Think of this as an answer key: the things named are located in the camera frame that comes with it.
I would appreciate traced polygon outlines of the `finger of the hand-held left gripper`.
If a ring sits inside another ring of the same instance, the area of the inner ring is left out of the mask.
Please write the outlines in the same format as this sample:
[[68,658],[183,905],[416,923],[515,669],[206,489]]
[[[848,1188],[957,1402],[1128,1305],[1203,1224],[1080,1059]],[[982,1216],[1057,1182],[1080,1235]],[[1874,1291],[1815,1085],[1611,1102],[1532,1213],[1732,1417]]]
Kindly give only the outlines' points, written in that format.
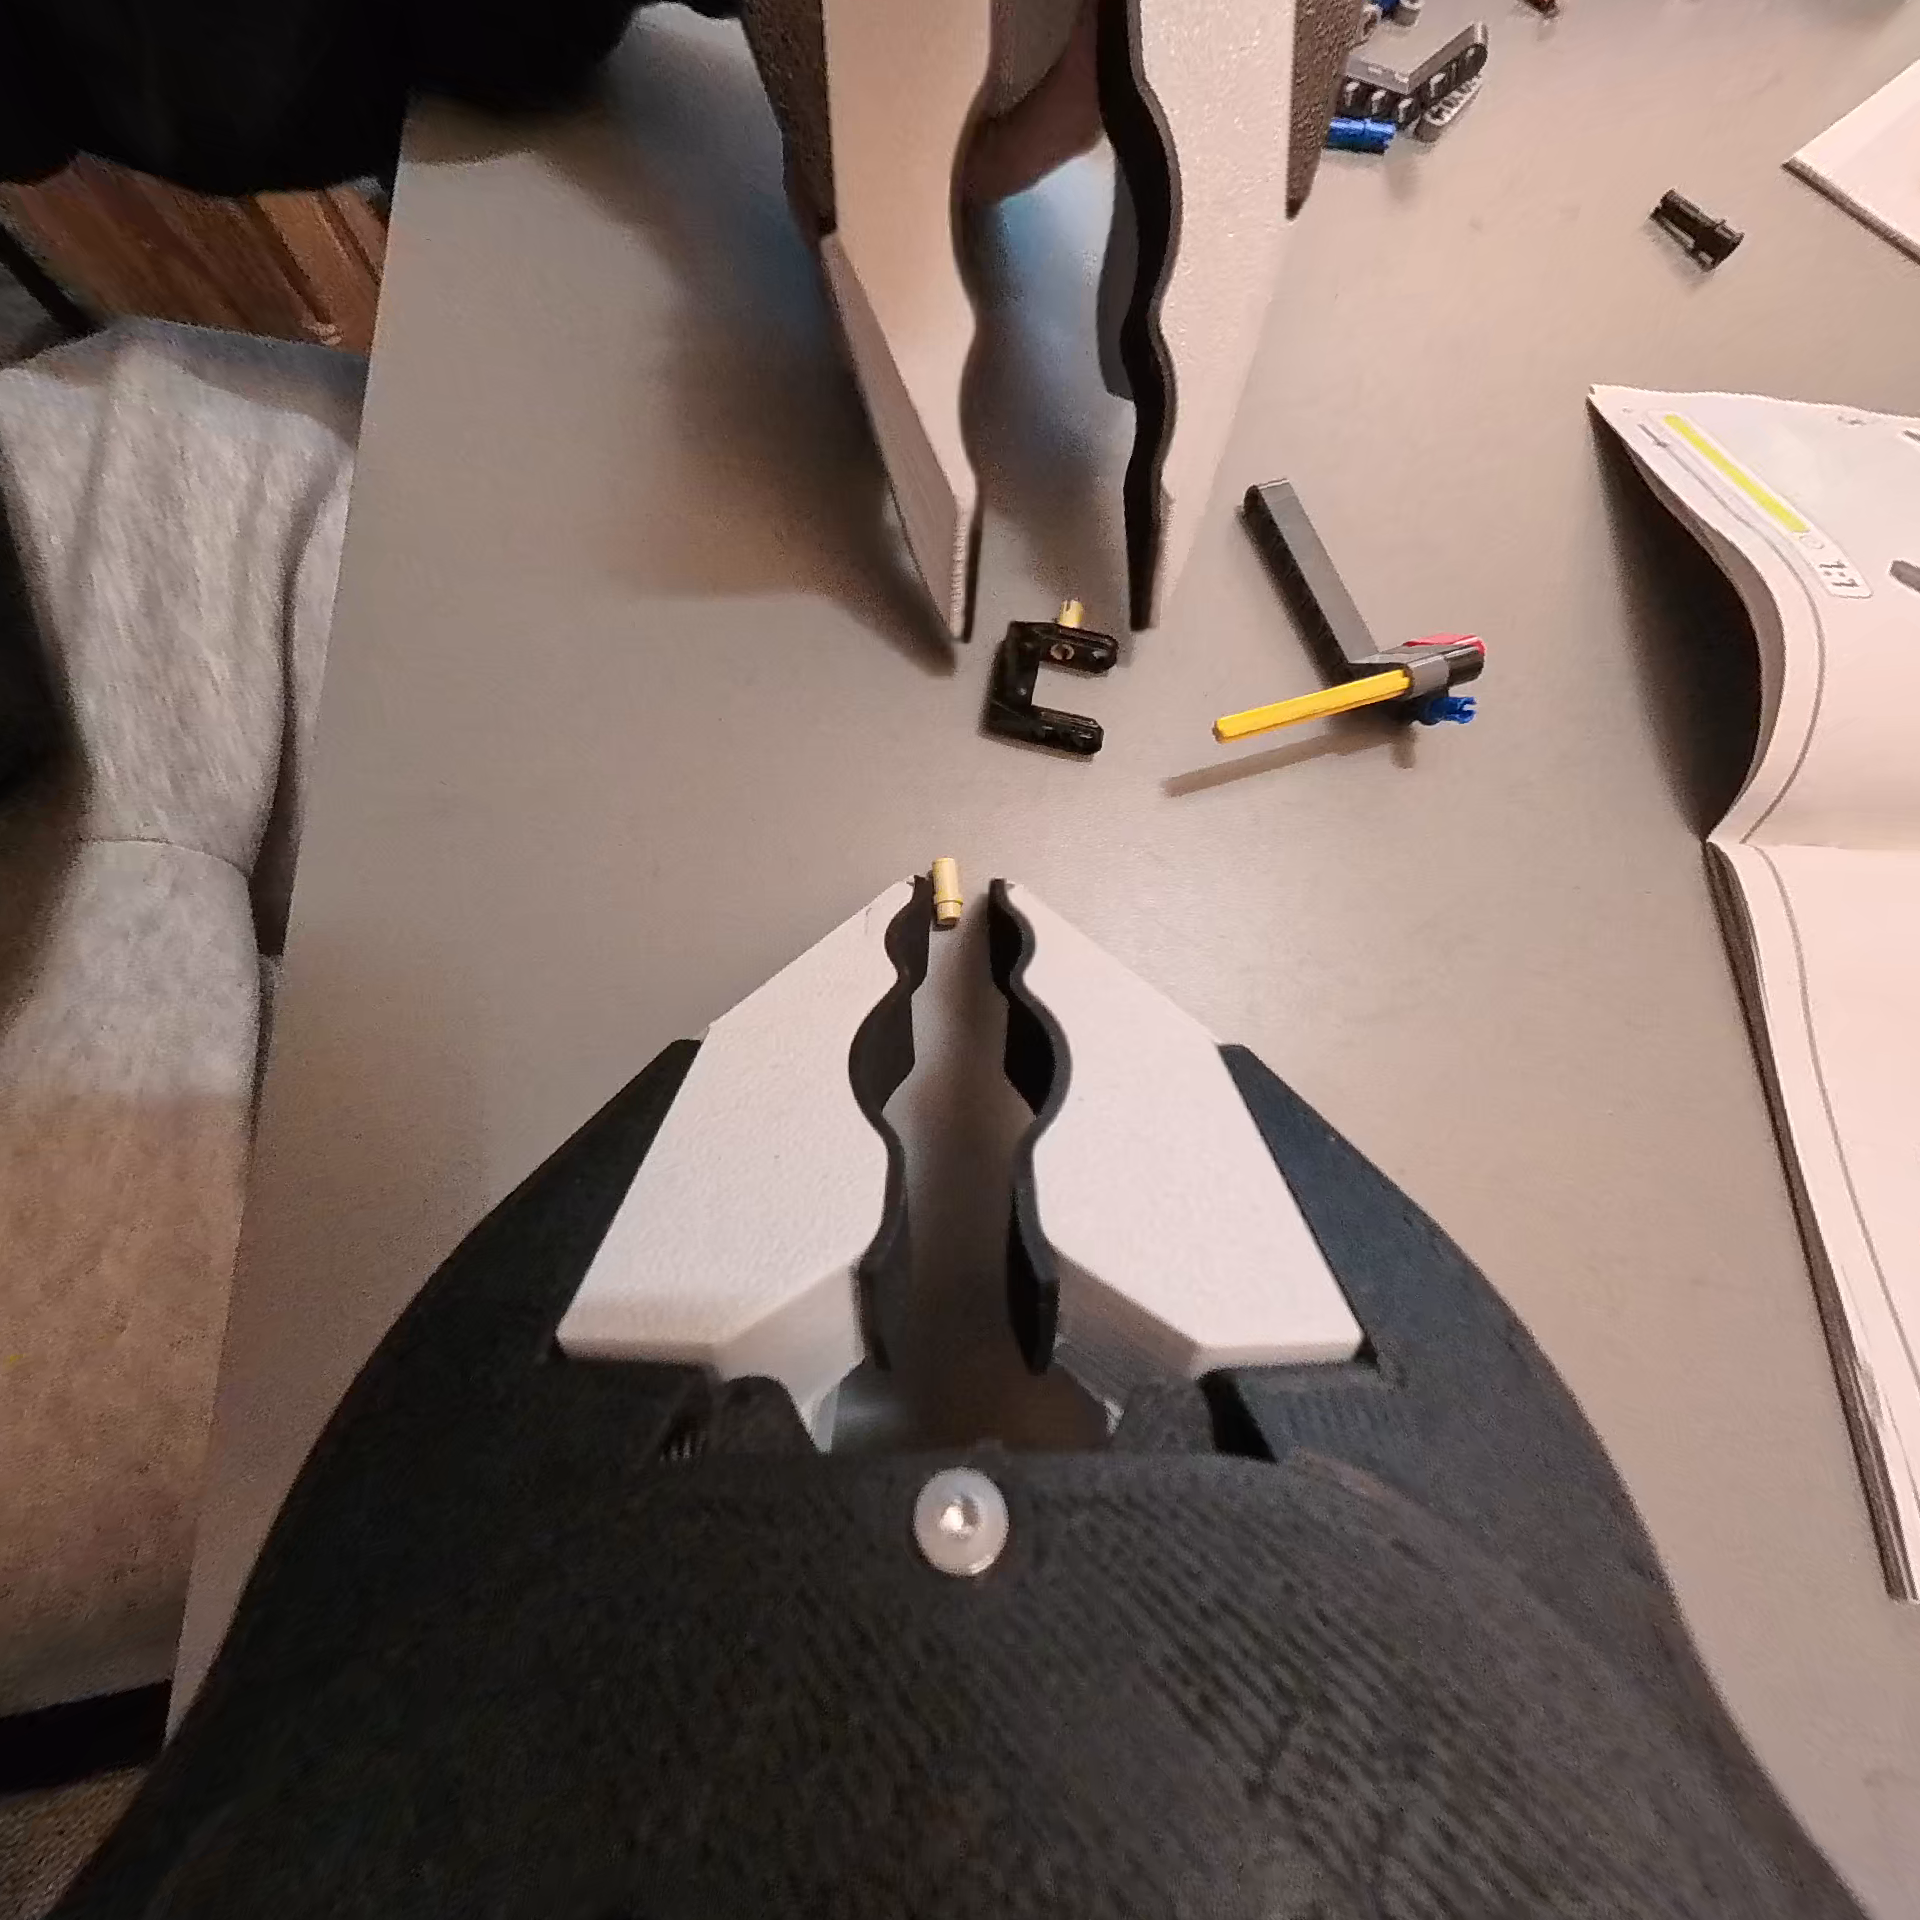
[[1133,215],[1116,364],[1128,626],[1162,625],[1285,252],[1296,4],[1102,4],[1096,102]]
[[976,304],[957,238],[974,130],[1023,63],[1023,4],[823,4],[830,296],[945,638],[974,634],[979,482],[963,432]]

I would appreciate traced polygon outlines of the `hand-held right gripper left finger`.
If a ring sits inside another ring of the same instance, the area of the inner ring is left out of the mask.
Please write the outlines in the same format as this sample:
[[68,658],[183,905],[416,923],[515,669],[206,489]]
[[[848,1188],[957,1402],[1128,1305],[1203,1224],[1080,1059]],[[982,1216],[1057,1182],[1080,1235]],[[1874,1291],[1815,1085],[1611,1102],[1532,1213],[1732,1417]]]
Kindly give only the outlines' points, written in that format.
[[882,1364],[879,1294],[908,1274],[908,1081],[924,882],[883,886],[717,1015],[557,1323],[580,1362],[778,1380],[832,1446],[843,1380]]

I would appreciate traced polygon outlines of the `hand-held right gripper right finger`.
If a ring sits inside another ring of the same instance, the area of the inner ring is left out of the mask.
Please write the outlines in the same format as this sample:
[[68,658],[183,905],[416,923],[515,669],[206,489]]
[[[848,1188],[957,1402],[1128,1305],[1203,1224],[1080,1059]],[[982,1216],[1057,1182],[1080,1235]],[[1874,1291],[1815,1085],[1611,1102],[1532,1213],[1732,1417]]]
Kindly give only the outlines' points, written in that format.
[[1005,1299],[1028,1375],[1064,1380],[1085,1446],[1125,1406],[1216,1375],[1337,1369],[1366,1328],[1228,1045],[1037,892],[995,880],[989,975],[1025,1108]]

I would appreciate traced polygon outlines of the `black lego bracket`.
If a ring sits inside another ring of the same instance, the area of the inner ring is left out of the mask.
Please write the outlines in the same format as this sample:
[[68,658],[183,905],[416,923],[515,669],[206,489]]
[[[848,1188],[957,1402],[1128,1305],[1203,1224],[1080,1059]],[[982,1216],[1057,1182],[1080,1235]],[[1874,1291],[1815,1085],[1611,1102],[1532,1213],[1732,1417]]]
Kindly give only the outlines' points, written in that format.
[[1093,758],[1102,745],[1096,718],[1037,702],[1037,679],[1066,673],[1102,679],[1116,669],[1121,644],[1086,625],[1080,597],[1064,597],[1050,621],[1011,621],[995,647],[979,727],[1023,748]]

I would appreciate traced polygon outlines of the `person's left forearm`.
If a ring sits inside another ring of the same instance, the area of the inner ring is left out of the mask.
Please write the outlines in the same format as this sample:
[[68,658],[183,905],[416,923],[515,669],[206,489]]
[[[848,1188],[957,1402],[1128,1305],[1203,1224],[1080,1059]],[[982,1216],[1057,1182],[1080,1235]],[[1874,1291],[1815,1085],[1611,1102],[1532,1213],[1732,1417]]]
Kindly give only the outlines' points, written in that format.
[[638,4],[4,4],[4,183],[76,157],[211,197],[397,163],[413,98],[577,94]]

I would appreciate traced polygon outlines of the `grey lego beam with yellow axle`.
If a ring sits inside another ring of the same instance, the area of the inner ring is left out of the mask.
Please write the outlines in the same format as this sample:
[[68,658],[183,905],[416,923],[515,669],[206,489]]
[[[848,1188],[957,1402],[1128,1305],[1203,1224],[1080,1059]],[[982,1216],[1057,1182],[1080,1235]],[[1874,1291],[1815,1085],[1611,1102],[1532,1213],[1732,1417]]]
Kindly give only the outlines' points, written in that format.
[[1285,610],[1299,621],[1322,666],[1322,689],[1213,718],[1213,745],[1243,745],[1299,726],[1349,715],[1391,715],[1408,726],[1470,726],[1484,669],[1471,634],[1436,634],[1384,647],[1372,638],[1355,593],[1337,575],[1293,482],[1257,482],[1239,495],[1253,540]]

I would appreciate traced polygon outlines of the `black lego pin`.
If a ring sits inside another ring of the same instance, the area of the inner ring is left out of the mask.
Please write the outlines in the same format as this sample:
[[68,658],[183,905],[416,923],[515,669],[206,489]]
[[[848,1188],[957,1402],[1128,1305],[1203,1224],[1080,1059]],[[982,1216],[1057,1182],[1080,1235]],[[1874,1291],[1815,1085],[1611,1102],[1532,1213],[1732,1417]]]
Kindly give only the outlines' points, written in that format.
[[1652,207],[1648,220],[1702,268],[1720,268],[1742,244],[1742,230],[1703,213],[1679,188],[1667,188]]

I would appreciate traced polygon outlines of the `small white leaflet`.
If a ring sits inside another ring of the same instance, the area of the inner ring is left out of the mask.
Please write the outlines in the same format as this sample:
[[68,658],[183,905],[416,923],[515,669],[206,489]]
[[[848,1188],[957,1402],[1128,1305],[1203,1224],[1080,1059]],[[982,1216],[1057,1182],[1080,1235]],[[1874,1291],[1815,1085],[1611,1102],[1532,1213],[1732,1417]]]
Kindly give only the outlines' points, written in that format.
[[1915,260],[1915,63],[1782,166]]

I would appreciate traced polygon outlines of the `open instruction booklet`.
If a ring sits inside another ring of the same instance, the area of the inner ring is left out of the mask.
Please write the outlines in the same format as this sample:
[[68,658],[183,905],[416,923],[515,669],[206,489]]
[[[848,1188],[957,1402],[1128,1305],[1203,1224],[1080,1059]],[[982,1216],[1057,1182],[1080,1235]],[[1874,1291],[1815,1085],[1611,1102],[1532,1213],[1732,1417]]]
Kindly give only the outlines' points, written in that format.
[[1754,630],[1755,745],[1707,871],[1885,1587],[1915,1604],[1915,420],[1588,403]]

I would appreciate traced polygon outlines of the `beige and grey blanket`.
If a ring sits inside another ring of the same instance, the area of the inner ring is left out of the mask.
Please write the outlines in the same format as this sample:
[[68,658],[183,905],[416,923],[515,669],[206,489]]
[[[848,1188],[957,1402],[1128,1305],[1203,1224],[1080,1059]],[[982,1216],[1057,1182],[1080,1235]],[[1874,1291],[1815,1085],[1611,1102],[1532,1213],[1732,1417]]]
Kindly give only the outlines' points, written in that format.
[[4,372],[4,1715],[170,1678],[365,359]]

